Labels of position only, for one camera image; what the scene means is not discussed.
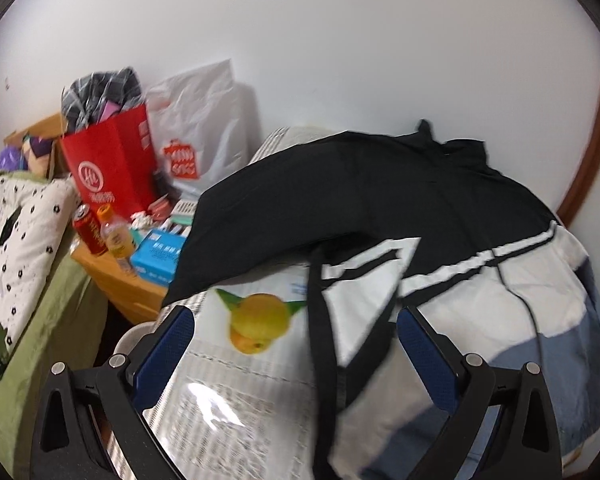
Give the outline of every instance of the green bedsheet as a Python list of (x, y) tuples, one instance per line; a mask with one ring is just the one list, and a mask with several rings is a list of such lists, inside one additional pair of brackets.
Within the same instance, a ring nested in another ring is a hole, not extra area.
[(51, 366), (91, 367), (107, 318), (107, 299), (71, 259), (73, 235), (65, 231), (38, 308), (0, 380), (0, 461), (15, 480), (29, 479), (39, 393)]

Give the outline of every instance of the metal bolt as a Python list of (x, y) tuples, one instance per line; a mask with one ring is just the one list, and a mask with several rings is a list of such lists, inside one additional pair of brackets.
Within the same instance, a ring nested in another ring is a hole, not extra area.
[(125, 361), (126, 357), (122, 354), (115, 354), (109, 358), (109, 366), (111, 366), (111, 368), (118, 368), (121, 367)]
[(467, 354), (465, 360), (469, 366), (482, 366), (482, 358), (478, 354)]
[(533, 375), (538, 375), (540, 373), (540, 367), (536, 363), (527, 363), (526, 371)]
[(58, 375), (64, 372), (64, 363), (56, 363), (51, 367), (51, 373), (53, 375)]

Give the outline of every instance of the white logo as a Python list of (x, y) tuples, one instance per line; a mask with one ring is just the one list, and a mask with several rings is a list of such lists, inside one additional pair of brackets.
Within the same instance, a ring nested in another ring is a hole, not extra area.
[(78, 166), (78, 176), (89, 191), (98, 192), (104, 185), (104, 177), (100, 168), (88, 160), (81, 162)]

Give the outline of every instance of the red label on plastic bag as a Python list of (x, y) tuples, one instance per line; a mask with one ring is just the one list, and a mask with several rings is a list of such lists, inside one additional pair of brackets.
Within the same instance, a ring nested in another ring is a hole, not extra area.
[(169, 161), (171, 175), (175, 178), (198, 178), (196, 152), (190, 144), (172, 140), (168, 146), (162, 149), (162, 152)]

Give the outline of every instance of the wooden table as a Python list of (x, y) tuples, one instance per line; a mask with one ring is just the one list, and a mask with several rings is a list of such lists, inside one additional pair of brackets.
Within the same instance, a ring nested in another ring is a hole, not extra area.
[(131, 323), (155, 321), (167, 289), (123, 272), (113, 256), (91, 254), (82, 242), (72, 258), (84, 267), (98, 288)]

